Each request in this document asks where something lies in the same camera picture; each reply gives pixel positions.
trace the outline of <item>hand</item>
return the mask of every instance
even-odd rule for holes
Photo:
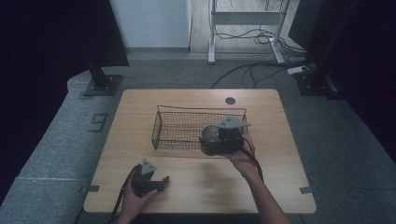
[[[247,134],[243,134],[243,137],[244,149],[254,155],[256,148],[253,145],[251,137]],[[236,168],[236,170],[238,170],[243,177],[247,177],[247,175],[252,172],[257,173],[256,167],[254,166],[251,159],[240,150],[232,154],[223,154],[221,156],[229,159],[233,166]]]
[[[131,183],[128,183],[123,193],[122,210],[117,223],[130,223],[132,220],[134,220],[135,217],[137,217],[137,215],[140,214],[143,206],[157,193],[158,191],[155,189],[150,193],[146,194],[143,198],[139,198],[134,194]]]

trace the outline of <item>wooden table top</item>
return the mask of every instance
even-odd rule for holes
[[[228,105],[225,99],[233,97]],[[154,149],[151,136],[157,105],[199,108],[246,108],[248,133],[256,146],[265,184],[286,213],[313,213],[316,204],[294,143],[279,95],[275,90],[127,90],[108,134],[92,180],[87,212],[111,212],[120,187],[143,159],[157,167],[152,180],[170,176],[143,213],[257,213],[245,179],[220,157],[199,149]]]

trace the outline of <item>white metal frame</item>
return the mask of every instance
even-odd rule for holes
[[[289,7],[290,0],[286,3],[281,11],[266,12],[225,12],[216,11],[217,0],[212,1],[212,9],[210,12],[210,38],[209,38],[209,58],[210,64],[215,63],[215,30],[216,25],[276,25],[276,32],[273,38],[270,38],[271,47],[276,56],[278,63],[284,63],[279,48],[279,36],[282,31],[283,22]]]

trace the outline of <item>wire basket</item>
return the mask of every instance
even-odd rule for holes
[[[227,117],[247,121],[245,108],[187,108],[158,105],[151,141],[155,149],[201,149],[199,136],[207,125]]]

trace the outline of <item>white wall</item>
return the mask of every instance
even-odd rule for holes
[[[110,0],[125,48],[188,48],[191,0]]]

